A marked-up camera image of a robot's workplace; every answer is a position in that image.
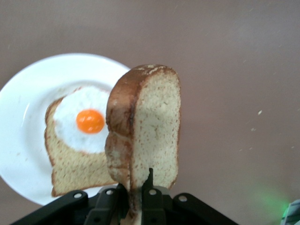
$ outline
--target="orange yolk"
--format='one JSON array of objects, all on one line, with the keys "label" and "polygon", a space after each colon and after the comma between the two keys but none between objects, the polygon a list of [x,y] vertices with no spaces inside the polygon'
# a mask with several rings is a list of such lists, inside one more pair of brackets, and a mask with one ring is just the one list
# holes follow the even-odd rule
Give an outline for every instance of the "orange yolk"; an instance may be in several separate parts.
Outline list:
[{"label": "orange yolk", "polygon": [[104,127],[104,117],[93,109],[82,110],[76,117],[77,127],[84,133],[95,134]]}]

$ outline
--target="egg white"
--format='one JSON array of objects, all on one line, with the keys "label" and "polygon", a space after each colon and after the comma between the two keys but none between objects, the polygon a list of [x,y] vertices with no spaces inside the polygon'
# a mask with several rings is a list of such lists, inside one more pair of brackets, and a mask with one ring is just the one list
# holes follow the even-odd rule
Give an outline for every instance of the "egg white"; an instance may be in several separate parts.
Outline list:
[{"label": "egg white", "polygon": [[57,106],[53,119],[56,136],[76,151],[103,152],[108,135],[107,125],[96,134],[87,134],[78,129],[76,117],[79,112],[94,109],[106,117],[109,92],[96,87],[82,87],[63,98]]}]

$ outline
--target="bread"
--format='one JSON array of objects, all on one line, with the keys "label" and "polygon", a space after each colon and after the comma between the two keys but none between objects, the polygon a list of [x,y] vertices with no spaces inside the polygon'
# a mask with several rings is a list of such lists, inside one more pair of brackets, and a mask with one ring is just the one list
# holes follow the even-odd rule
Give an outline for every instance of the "bread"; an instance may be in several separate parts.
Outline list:
[{"label": "bread", "polygon": [[111,177],[129,192],[127,224],[141,224],[141,187],[171,188],[178,174],[180,82],[162,65],[142,65],[114,86],[106,110],[105,153]]},{"label": "bread", "polygon": [[108,173],[104,152],[75,151],[57,138],[53,115],[62,100],[63,98],[54,101],[45,115],[45,146],[53,167],[52,196],[64,195],[72,190],[116,183]]}]

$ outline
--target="white plate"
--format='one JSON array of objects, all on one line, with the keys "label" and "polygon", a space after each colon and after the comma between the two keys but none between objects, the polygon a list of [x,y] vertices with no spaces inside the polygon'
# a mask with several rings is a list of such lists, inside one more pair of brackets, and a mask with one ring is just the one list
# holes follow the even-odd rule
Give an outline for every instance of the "white plate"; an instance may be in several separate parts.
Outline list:
[{"label": "white plate", "polygon": [[[17,193],[40,205],[51,197],[52,167],[44,146],[45,112],[54,100],[83,84],[111,90],[129,70],[112,59],[63,54],[31,64],[0,92],[0,175]],[[99,187],[85,190],[94,196]]]}]

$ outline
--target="metal bolt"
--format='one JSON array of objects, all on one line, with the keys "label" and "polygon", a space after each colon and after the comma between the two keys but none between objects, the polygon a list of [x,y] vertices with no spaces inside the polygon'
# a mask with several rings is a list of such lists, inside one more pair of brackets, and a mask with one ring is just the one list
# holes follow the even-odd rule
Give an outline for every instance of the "metal bolt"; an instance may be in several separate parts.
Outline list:
[{"label": "metal bolt", "polygon": [[182,203],[186,202],[188,199],[184,196],[184,195],[180,195],[179,196],[179,201],[181,201]]},{"label": "metal bolt", "polygon": [[112,194],[113,194],[113,190],[107,190],[107,191],[106,191],[106,194],[107,194],[107,195],[112,195]]},{"label": "metal bolt", "polygon": [[151,190],[149,191],[149,194],[150,194],[150,195],[156,195],[156,190],[151,189]]},{"label": "metal bolt", "polygon": [[73,195],[74,198],[80,198],[82,196],[81,193],[76,193],[75,195]]}]

